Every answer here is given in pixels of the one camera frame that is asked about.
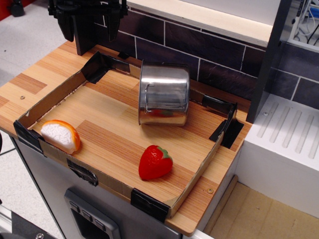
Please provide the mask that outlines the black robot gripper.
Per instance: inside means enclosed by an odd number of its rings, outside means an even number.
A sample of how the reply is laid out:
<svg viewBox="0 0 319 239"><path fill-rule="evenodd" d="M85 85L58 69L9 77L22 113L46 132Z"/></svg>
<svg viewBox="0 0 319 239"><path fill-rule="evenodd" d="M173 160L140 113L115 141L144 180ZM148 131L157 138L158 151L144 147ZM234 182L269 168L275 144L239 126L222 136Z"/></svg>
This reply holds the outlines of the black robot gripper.
<svg viewBox="0 0 319 239"><path fill-rule="evenodd" d="M108 40L112 42L117 37L120 19L128 15L128 6L126 0L49 0L48 12L58 19L64 38L70 42L74 41L71 16L104 15Z"/></svg>

